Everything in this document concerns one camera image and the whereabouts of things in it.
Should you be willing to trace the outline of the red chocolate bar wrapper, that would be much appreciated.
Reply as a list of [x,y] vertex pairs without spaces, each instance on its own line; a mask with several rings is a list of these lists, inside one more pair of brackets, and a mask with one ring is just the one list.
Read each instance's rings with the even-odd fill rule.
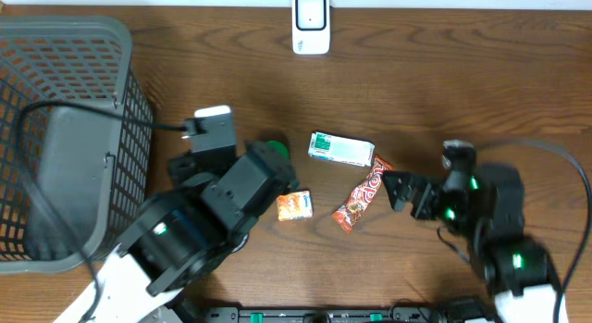
[[394,167],[388,161],[380,155],[375,155],[373,165],[366,178],[351,191],[346,202],[332,215],[343,230],[347,233],[352,232],[354,225],[379,191],[383,174],[393,169]]

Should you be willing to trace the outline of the white green carton box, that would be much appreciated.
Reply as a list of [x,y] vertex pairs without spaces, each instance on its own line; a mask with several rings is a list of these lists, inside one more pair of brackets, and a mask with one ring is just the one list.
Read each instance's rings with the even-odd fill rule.
[[370,142],[318,131],[311,135],[308,155],[326,161],[358,167],[370,167],[374,150],[375,146]]

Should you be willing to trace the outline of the small orange snack packet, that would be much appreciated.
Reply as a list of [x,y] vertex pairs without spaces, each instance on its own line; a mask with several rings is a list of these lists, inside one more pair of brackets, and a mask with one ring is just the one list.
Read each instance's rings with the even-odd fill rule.
[[277,200],[277,218],[279,221],[310,218],[314,210],[309,191],[300,191],[280,195]]

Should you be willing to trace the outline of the green lid jar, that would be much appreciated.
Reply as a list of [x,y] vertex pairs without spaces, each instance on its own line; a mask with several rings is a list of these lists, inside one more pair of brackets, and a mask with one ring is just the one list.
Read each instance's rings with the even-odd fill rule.
[[281,155],[285,156],[287,159],[290,159],[290,150],[289,148],[280,141],[267,141],[267,145],[271,146],[275,151],[279,152]]

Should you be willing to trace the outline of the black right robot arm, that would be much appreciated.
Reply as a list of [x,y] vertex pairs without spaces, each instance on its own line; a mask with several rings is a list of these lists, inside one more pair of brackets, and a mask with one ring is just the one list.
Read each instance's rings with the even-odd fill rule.
[[407,171],[383,174],[392,208],[411,205],[417,220],[439,220],[467,241],[462,257],[494,302],[457,302],[441,309],[448,321],[482,317],[494,322],[559,322],[559,276],[548,249],[524,231],[524,185],[516,168],[503,164],[454,166],[444,179]]

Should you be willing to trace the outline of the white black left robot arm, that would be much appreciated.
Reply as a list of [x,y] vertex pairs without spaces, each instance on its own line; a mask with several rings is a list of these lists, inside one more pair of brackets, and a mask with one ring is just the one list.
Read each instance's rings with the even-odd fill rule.
[[253,142],[222,176],[198,172],[146,200],[59,322],[141,322],[238,250],[259,217],[298,185],[290,159]]

